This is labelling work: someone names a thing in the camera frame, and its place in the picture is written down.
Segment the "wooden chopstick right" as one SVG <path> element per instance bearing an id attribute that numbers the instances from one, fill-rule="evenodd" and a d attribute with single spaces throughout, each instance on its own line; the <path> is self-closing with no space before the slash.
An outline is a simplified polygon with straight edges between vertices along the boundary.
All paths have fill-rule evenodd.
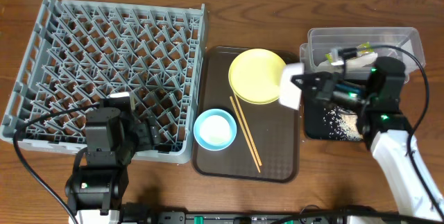
<path id="1" fill-rule="evenodd" d="M 235 99 L 235 101 L 237 103 L 237 108 L 238 108 L 240 116 L 242 118 L 242 121 L 243 121 L 243 124 L 244 124 L 244 128 L 246 129 L 246 134 L 248 136 L 248 140 L 250 142 L 250 146 L 251 146 L 253 154 L 255 156 L 255 161 L 257 162 L 257 165 L 260 168 L 262 166 L 262 161 L 260 159 L 259 153 L 257 152 L 257 148 L 256 148 L 256 145 L 255 145 L 253 136 L 251 134 L 250 128 L 248 126 L 248 122 L 246 120 L 246 117 L 245 117 L 244 111 L 242 109 L 241 103 L 240 103 L 240 101 L 238 99 L 238 96 L 236 94 L 234 95 L 234 99 Z"/>

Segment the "white paper cup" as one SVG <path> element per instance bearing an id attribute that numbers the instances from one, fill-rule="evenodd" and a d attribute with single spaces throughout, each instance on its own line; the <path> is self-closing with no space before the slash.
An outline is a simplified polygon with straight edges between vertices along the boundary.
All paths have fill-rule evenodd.
<path id="1" fill-rule="evenodd" d="M 203 120 L 199 134 L 206 143 L 219 146 L 230 140 L 230 124 L 222 116 L 212 115 Z"/>

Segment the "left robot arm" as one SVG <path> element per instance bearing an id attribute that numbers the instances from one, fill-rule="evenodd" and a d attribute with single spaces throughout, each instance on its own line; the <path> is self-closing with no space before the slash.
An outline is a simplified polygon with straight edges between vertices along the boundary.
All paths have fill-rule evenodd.
<path id="1" fill-rule="evenodd" d="M 65 186 L 70 223 L 155 223 L 147 205 L 122 202 L 135 153 L 161 142 L 155 119 L 139 120 L 134 98 L 119 93 L 86 114 L 85 136 Z"/>

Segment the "blue bowl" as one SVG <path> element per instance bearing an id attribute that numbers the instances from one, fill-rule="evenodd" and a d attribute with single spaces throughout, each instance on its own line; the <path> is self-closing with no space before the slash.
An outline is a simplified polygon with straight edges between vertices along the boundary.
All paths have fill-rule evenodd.
<path id="1" fill-rule="evenodd" d="M 233 143 L 236 136 L 237 123 L 225 110 L 206 110 L 195 120 L 194 138 L 206 150 L 223 150 Z"/>

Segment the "spilled rice pile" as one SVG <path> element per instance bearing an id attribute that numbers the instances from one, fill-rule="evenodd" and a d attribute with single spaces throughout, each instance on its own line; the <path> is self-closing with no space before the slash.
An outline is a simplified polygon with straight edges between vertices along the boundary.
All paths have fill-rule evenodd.
<path id="1" fill-rule="evenodd" d="M 330 139 L 340 141 L 361 141 L 356 123 L 357 115 L 341 107 L 331 110 L 324 109 L 323 123 L 327 128 L 327 136 Z"/>

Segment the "wooden chopstick left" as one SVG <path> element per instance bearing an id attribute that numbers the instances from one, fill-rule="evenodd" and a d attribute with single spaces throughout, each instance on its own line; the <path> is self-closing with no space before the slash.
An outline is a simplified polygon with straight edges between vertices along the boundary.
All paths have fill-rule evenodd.
<path id="1" fill-rule="evenodd" d="M 250 142 L 250 140 L 249 140 L 249 138 L 248 138 L 248 135 L 247 135 L 247 132 L 246 132 L 246 129 L 245 129 L 244 123 L 243 123 L 243 121 L 241 120 L 240 113 L 239 113 L 239 111 L 238 111 L 238 109 L 237 109 L 236 103 L 234 102 L 234 99 L 233 99 L 232 96 L 230 96 L 230 102 L 231 102 L 232 107 L 233 107 L 233 109 L 234 109 L 234 113 L 235 113 L 235 115 L 236 115 L 236 117 L 237 117 L 237 120 L 239 121 L 239 125 L 241 126 L 241 131 L 242 131 L 242 133 L 243 133 L 243 135 L 244 135 L 244 137 L 245 137 L 245 140 L 246 140 L 246 143 L 247 143 L 247 147 L 248 147 L 248 149 L 249 149 L 249 151 L 250 151 L 250 154 L 251 154 L 251 156 L 252 156 L 252 159 L 253 159 L 253 161 L 254 161 L 254 163 L 255 163 L 256 169 L 257 169 L 258 173 L 261 173 L 260 166 L 259 166 L 259 162 L 258 162 L 258 160 L 257 160 L 257 158 L 256 158 L 256 155 L 254 154 L 253 147 L 251 146 L 251 142 Z"/>

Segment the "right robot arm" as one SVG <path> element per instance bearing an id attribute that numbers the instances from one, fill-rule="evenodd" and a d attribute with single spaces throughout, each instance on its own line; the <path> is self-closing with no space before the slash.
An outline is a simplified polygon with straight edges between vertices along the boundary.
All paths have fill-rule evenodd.
<path id="1" fill-rule="evenodd" d="M 405 65 L 391 57 L 374 61 L 365 85 L 340 73 L 307 74 L 288 64 L 280 79 L 280 103 L 299 109 L 300 100 L 342 107 L 357 115 L 357 129 L 381 167 L 401 216 L 443 221 L 443 195 L 419 153 L 414 128 L 400 110 Z"/>

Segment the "brown serving tray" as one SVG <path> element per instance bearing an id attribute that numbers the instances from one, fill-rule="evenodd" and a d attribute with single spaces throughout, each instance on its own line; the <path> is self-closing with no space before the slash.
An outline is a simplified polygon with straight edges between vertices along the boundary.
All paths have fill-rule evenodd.
<path id="1" fill-rule="evenodd" d="M 234 98 L 228 81 L 230 64 L 242 48 L 216 46 L 204 58 L 200 81 L 198 111 L 225 110 L 234 114 Z M 287 183 L 298 174 L 299 118 L 297 111 L 277 101 L 266 105 L 240 102 L 253 136 L 261 167 L 257 168 L 242 130 L 233 143 L 219 151 L 210 151 L 194 144 L 191 163 L 194 169 L 208 176 Z"/>

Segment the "wooden chopstick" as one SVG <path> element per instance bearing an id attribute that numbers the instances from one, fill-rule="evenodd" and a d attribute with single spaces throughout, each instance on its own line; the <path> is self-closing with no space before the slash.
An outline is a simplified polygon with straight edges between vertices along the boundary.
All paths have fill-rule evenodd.
<path id="1" fill-rule="evenodd" d="M 234 102 L 234 99 L 233 99 L 232 96 L 230 96 L 230 102 L 231 102 L 232 107 L 233 107 L 233 109 L 234 109 L 234 113 L 235 113 L 235 115 L 236 115 L 236 117 L 237 117 L 237 120 L 239 121 L 239 125 L 241 126 L 241 131 L 242 131 L 242 133 L 243 133 L 243 135 L 244 135 L 244 137 L 245 137 L 245 140 L 246 140 L 246 143 L 247 143 L 247 147 L 248 147 L 248 149 L 249 149 L 249 151 L 250 151 L 250 154 L 251 154 L 251 156 L 252 156 L 252 159 L 253 159 L 253 161 L 254 161 L 254 163 L 255 163 L 256 169 L 257 169 L 258 173 L 261 173 L 260 166 L 259 166 L 259 162 L 258 162 L 258 160 L 257 160 L 257 158 L 256 158 L 256 155 L 254 154 L 253 147 L 251 146 L 251 142 L 250 142 L 250 140 L 249 140 L 249 138 L 248 138 L 248 135 L 247 135 L 247 132 L 246 132 L 246 129 L 245 129 L 244 123 L 243 123 L 243 121 L 241 120 L 240 113 L 239 113 L 239 111 L 238 111 L 238 109 L 237 109 L 236 103 Z"/>
<path id="2" fill-rule="evenodd" d="M 256 148 L 256 145 L 255 145 L 253 136 L 251 134 L 250 128 L 248 126 L 248 122 L 246 120 L 246 117 L 245 117 L 244 111 L 242 109 L 241 103 L 240 103 L 240 101 L 238 99 L 238 96 L 236 94 L 234 95 L 234 99 L 235 99 L 235 101 L 237 103 L 237 108 L 238 108 L 240 116 L 242 118 L 242 121 L 243 121 L 243 124 L 244 124 L 244 128 L 246 129 L 246 134 L 248 136 L 248 140 L 250 142 L 250 146 L 251 146 L 253 154 L 255 156 L 255 161 L 257 162 L 257 165 L 260 168 L 262 166 L 262 161 L 260 159 L 259 153 L 257 152 L 257 148 Z"/>

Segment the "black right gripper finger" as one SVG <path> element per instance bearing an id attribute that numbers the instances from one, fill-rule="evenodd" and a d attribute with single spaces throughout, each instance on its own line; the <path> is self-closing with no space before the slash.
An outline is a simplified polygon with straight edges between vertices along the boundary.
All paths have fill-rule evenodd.
<path id="1" fill-rule="evenodd" d="M 316 98 L 317 87 L 313 85 L 300 85 L 299 89 L 302 92 L 302 97 L 305 101 L 312 101 Z"/>
<path id="2" fill-rule="evenodd" d="M 310 74 L 299 74 L 291 77 L 291 82 L 302 83 L 305 80 L 316 80 L 317 78 L 324 79 L 328 77 L 326 71 L 310 73 Z"/>

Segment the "black waste tray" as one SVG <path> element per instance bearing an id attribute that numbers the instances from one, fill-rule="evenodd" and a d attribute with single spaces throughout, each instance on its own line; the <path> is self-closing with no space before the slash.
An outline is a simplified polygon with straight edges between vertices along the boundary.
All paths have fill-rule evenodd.
<path id="1" fill-rule="evenodd" d="M 314 80 L 305 80 L 304 85 L 313 85 Z M 304 117 L 305 117 L 305 134 L 312 139 L 330 139 L 327 136 L 327 128 L 323 123 L 324 109 L 331 110 L 334 107 L 341 107 L 338 105 L 324 105 L 315 99 L 312 101 L 304 100 Z M 344 108 L 347 111 L 353 112 L 357 115 L 358 111 L 361 109 L 357 108 Z"/>

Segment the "yellow plate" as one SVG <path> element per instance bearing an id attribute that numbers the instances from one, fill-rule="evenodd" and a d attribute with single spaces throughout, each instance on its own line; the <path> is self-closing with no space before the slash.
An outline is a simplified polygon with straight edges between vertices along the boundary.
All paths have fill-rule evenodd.
<path id="1" fill-rule="evenodd" d="M 272 103 L 280 97 L 280 79 L 286 63 L 266 49 L 248 49 L 230 64 L 228 81 L 243 101 L 256 105 Z"/>

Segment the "grey plastic dish rack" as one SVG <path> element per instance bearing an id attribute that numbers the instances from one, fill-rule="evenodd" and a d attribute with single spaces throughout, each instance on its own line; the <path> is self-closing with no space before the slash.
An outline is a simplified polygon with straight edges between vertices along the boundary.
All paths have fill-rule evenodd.
<path id="1" fill-rule="evenodd" d="M 1 139 L 23 128 L 26 150 L 74 154 L 85 147 L 80 111 L 132 92 L 137 116 L 151 113 L 161 142 L 138 160 L 184 164 L 207 35 L 207 9 L 43 0 L 1 121 Z"/>

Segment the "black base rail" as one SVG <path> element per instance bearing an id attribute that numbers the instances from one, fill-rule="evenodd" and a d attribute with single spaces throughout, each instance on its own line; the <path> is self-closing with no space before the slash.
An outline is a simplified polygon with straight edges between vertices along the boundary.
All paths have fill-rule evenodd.
<path id="1" fill-rule="evenodd" d="M 146 205 L 128 203 L 123 206 L 123 213 L 119 222 L 144 224 L 335 224 L 347 223 L 348 221 L 346 217 L 328 216 L 314 209 L 297 214 L 189 213 L 183 209 L 157 212 Z"/>

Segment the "white bowl with rice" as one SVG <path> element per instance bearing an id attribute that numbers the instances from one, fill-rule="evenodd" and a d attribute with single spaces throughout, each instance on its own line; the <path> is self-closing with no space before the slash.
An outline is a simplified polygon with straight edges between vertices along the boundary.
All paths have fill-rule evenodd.
<path id="1" fill-rule="evenodd" d="M 299 110 L 302 91 L 291 82 L 293 76 L 304 74 L 303 63 L 287 64 L 282 70 L 280 79 L 279 104 L 293 110 Z"/>

